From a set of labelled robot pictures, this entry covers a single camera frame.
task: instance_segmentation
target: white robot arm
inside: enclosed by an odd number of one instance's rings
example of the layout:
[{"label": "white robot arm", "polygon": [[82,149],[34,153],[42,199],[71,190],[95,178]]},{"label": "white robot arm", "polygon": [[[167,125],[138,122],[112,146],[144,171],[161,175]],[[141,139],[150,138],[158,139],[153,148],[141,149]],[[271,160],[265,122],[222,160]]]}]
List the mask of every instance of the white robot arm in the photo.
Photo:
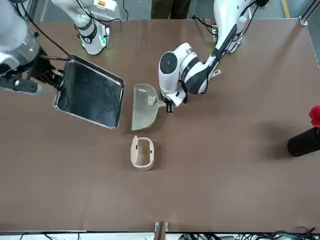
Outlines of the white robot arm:
[{"label": "white robot arm", "polygon": [[60,74],[43,58],[45,51],[8,0],[1,1],[0,22],[0,87],[37,95],[42,87],[30,80],[35,78],[58,88]]},{"label": "white robot arm", "polygon": [[108,43],[110,29],[98,20],[118,19],[121,21],[119,7],[114,0],[51,1],[74,21],[74,26],[80,33],[82,45],[90,55],[97,55]]},{"label": "white robot arm", "polygon": [[208,59],[202,63],[188,43],[162,55],[158,66],[161,96],[178,107],[187,94],[206,91],[210,78],[225,53],[233,53],[241,42],[247,21],[244,13],[253,3],[264,7],[269,0],[214,0],[217,42]]}]

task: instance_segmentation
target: table surface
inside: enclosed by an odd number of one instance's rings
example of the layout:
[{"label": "table surface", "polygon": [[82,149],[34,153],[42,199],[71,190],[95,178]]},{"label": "table surface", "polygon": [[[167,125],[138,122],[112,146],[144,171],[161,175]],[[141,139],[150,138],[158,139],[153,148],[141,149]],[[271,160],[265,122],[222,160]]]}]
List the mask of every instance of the table surface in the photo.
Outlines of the table surface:
[{"label": "table surface", "polygon": [[[113,22],[109,48],[82,49],[71,23],[40,27],[70,53],[125,83],[117,130],[53,108],[43,96],[0,94],[0,231],[273,232],[320,228],[320,153],[290,157],[287,140],[311,128],[320,103],[308,29],[298,19],[254,20],[204,95],[132,132],[133,86],[159,89],[161,55],[188,42],[200,59],[213,48],[193,20]],[[64,55],[42,36],[51,56]],[[56,61],[58,68],[63,62]],[[155,165],[137,171],[134,135],[154,141]]]}]

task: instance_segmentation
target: red flower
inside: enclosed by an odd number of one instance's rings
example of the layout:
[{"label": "red flower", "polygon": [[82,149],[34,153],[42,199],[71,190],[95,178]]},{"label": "red flower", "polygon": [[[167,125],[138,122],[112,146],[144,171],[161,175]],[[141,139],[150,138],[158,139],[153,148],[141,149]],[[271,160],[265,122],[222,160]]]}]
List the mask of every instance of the red flower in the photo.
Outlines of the red flower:
[{"label": "red flower", "polygon": [[320,105],[314,106],[311,109],[309,116],[311,118],[311,124],[319,129],[320,128]]}]

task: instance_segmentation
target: beige dustpan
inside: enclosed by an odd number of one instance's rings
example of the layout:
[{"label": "beige dustpan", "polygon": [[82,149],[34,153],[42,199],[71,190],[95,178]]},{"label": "beige dustpan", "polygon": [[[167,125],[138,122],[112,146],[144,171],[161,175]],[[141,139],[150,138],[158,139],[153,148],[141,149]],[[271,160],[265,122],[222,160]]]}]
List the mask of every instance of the beige dustpan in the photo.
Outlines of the beige dustpan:
[{"label": "beige dustpan", "polygon": [[156,89],[149,84],[133,88],[132,131],[146,129],[156,120],[158,109],[166,104],[159,100]]}]

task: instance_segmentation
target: stainless steel tray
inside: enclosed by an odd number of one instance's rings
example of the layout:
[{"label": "stainless steel tray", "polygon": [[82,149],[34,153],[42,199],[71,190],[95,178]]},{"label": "stainless steel tray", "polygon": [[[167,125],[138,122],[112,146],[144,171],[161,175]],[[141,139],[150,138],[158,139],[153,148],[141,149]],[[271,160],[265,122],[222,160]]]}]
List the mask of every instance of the stainless steel tray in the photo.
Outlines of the stainless steel tray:
[{"label": "stainless steel tray", "polygon": [[108,129],[119,126],[125,83],[119,76],[76,55],[64,65],[56,110]]}]

